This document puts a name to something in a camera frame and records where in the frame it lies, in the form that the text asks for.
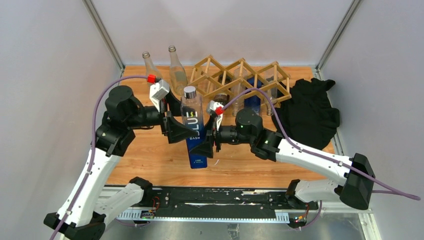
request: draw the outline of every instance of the black garment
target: black garment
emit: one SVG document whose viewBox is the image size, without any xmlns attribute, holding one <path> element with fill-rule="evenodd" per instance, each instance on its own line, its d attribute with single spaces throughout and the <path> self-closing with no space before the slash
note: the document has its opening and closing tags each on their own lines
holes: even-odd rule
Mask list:
<svg viewBox="0 0 424 240">
<path fill-rule="evenodd" d="M 290 138 L 320 150 L 330 143 L 340 125 L 340 112 L 331 107 L 327 97 L 327 91 L 334 84 L 336 82 L 333 80 L 312 78 L 309 82 L 300 79 L 290 89 L 291 99 L 281 102 L 281 107 L 276 108 Z M 275 116 L 272 116 L 272 121 L 278 132 L 281 132 Z"/>
</svg>

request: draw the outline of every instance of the wooden tabletop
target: wooden tabletop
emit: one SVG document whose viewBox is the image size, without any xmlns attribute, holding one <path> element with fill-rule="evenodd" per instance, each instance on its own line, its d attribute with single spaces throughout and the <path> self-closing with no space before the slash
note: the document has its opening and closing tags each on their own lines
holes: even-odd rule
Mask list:
<svg viewBox="0 0 424 240">
<path fill-rule="evenodd" d="M 157 67 L 165 80 L 169 80 L 169 67 Z M 191 74 L 193 67 L 185 71 Z M 290 85 L 295 80 L 310 80 L 314 77 L 310 67 L 283 67 L 291 75 Z M 124 76 L 144 75 L 144 66 L 127 66 Z M 129 79 L 122 82 L 132 88 L 134 95 L 144 106 L 152 106 L 149 88 L 143 79 Z M 231 111 L 224 113 L 223 125 L 235 125 Z M 270 116 L 262 114 L 263 126 L 275 131 Z M 204 114 L 205 123 L 209 117 Z M 289 163 L 262 160 L 250 151 L 248 144 L 223 144 L 214 158 L 207 159 L 207 168 L 191 169 L 186 141 L 168 144 L 168 140 L 156 126 L 150 130 L 135 130 L 135 139 L 128 147 L 125 156 L 111 173 L 108 184 L 127 184 L 134 177 L 149 180 L 156 186 L 196 186 L 196 187 L 253 187 L 286 188 L 291 180 L 307 181 L 324 179 L 322 175 Z M 334 153 L 331 143 L 324 149 Z"/>
</svg>

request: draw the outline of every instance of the gray floor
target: gray floor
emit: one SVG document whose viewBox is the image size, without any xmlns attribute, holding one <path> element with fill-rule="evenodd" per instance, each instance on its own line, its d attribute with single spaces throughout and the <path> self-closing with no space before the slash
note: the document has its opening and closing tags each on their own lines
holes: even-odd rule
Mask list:
<svg viewBox="0 0 424 240">
<path fill-rule="evenodd" d="M 365 240 L 356 213 L 325 213 L 301 232 L 278 223 L 152 222 L 144 227 L 111 223 L 102 240 Z"/>
</svg>

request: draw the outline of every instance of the white wall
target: white wall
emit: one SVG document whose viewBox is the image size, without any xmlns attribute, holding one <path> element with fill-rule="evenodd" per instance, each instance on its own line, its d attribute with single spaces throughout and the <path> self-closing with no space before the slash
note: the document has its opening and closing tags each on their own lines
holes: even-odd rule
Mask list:
<svg viewBox="0 0 424 240">
<path fill-rule="evenodd" d="M 0 238 L 45 240 L 119 70 L 81 0 L 1 1 L 0 46 Z"/>
<path fill-rule="evenodd" d="M 222 63 L 317 64 L 352 0 L 93 0 L 126 65 L 183 64 L 212 54 Z"/>
<path fill-rule="evenodd" d="M 363 1 L 323 69 L 341 112 L 345 152 L 368 156 L 378 179 L 424 197 L 424 2 Z M 384 240 L 423 239 L 423 202 L 372 197 Z"/>
</svg>

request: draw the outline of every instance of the blue bottle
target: blue bottle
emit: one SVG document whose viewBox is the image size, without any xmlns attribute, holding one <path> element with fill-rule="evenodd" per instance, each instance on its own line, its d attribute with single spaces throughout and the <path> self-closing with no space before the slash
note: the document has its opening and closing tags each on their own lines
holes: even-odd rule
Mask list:
<svg viewBox="0 0 424 240">
<path fill-rule="evenodd" d="M 248 83 L 250 83 L 252 86 L 255 84 L 255 78 L 251 77 L 247 80 Z M 257 81 L 257 88 L 262 87 L 262 82 Z M 252 109 L 256 115 L 259 115 L 261 112 L 261 99 L 257 96 L 251 96 L 249 98 L 246 98 L 244 100 L 244 108 L 245 109 Z"/>
<path fill-rule="evenodd" d="M 203 124 L 202 96 L 196 94 L 196 88 L 194 86 L 186 86 L 183 91 L 184 96 L 181 97 L 182 123 L 198 133 L 197 136 L 189 137 L 185 140 L 187 150 L 190 151 L 203 142 L 206 137 L 205 126 Z M 203 169 L 208 166 L 205 156 L 189 153 L 188 159 L 192 169 Z"/>
</svg>

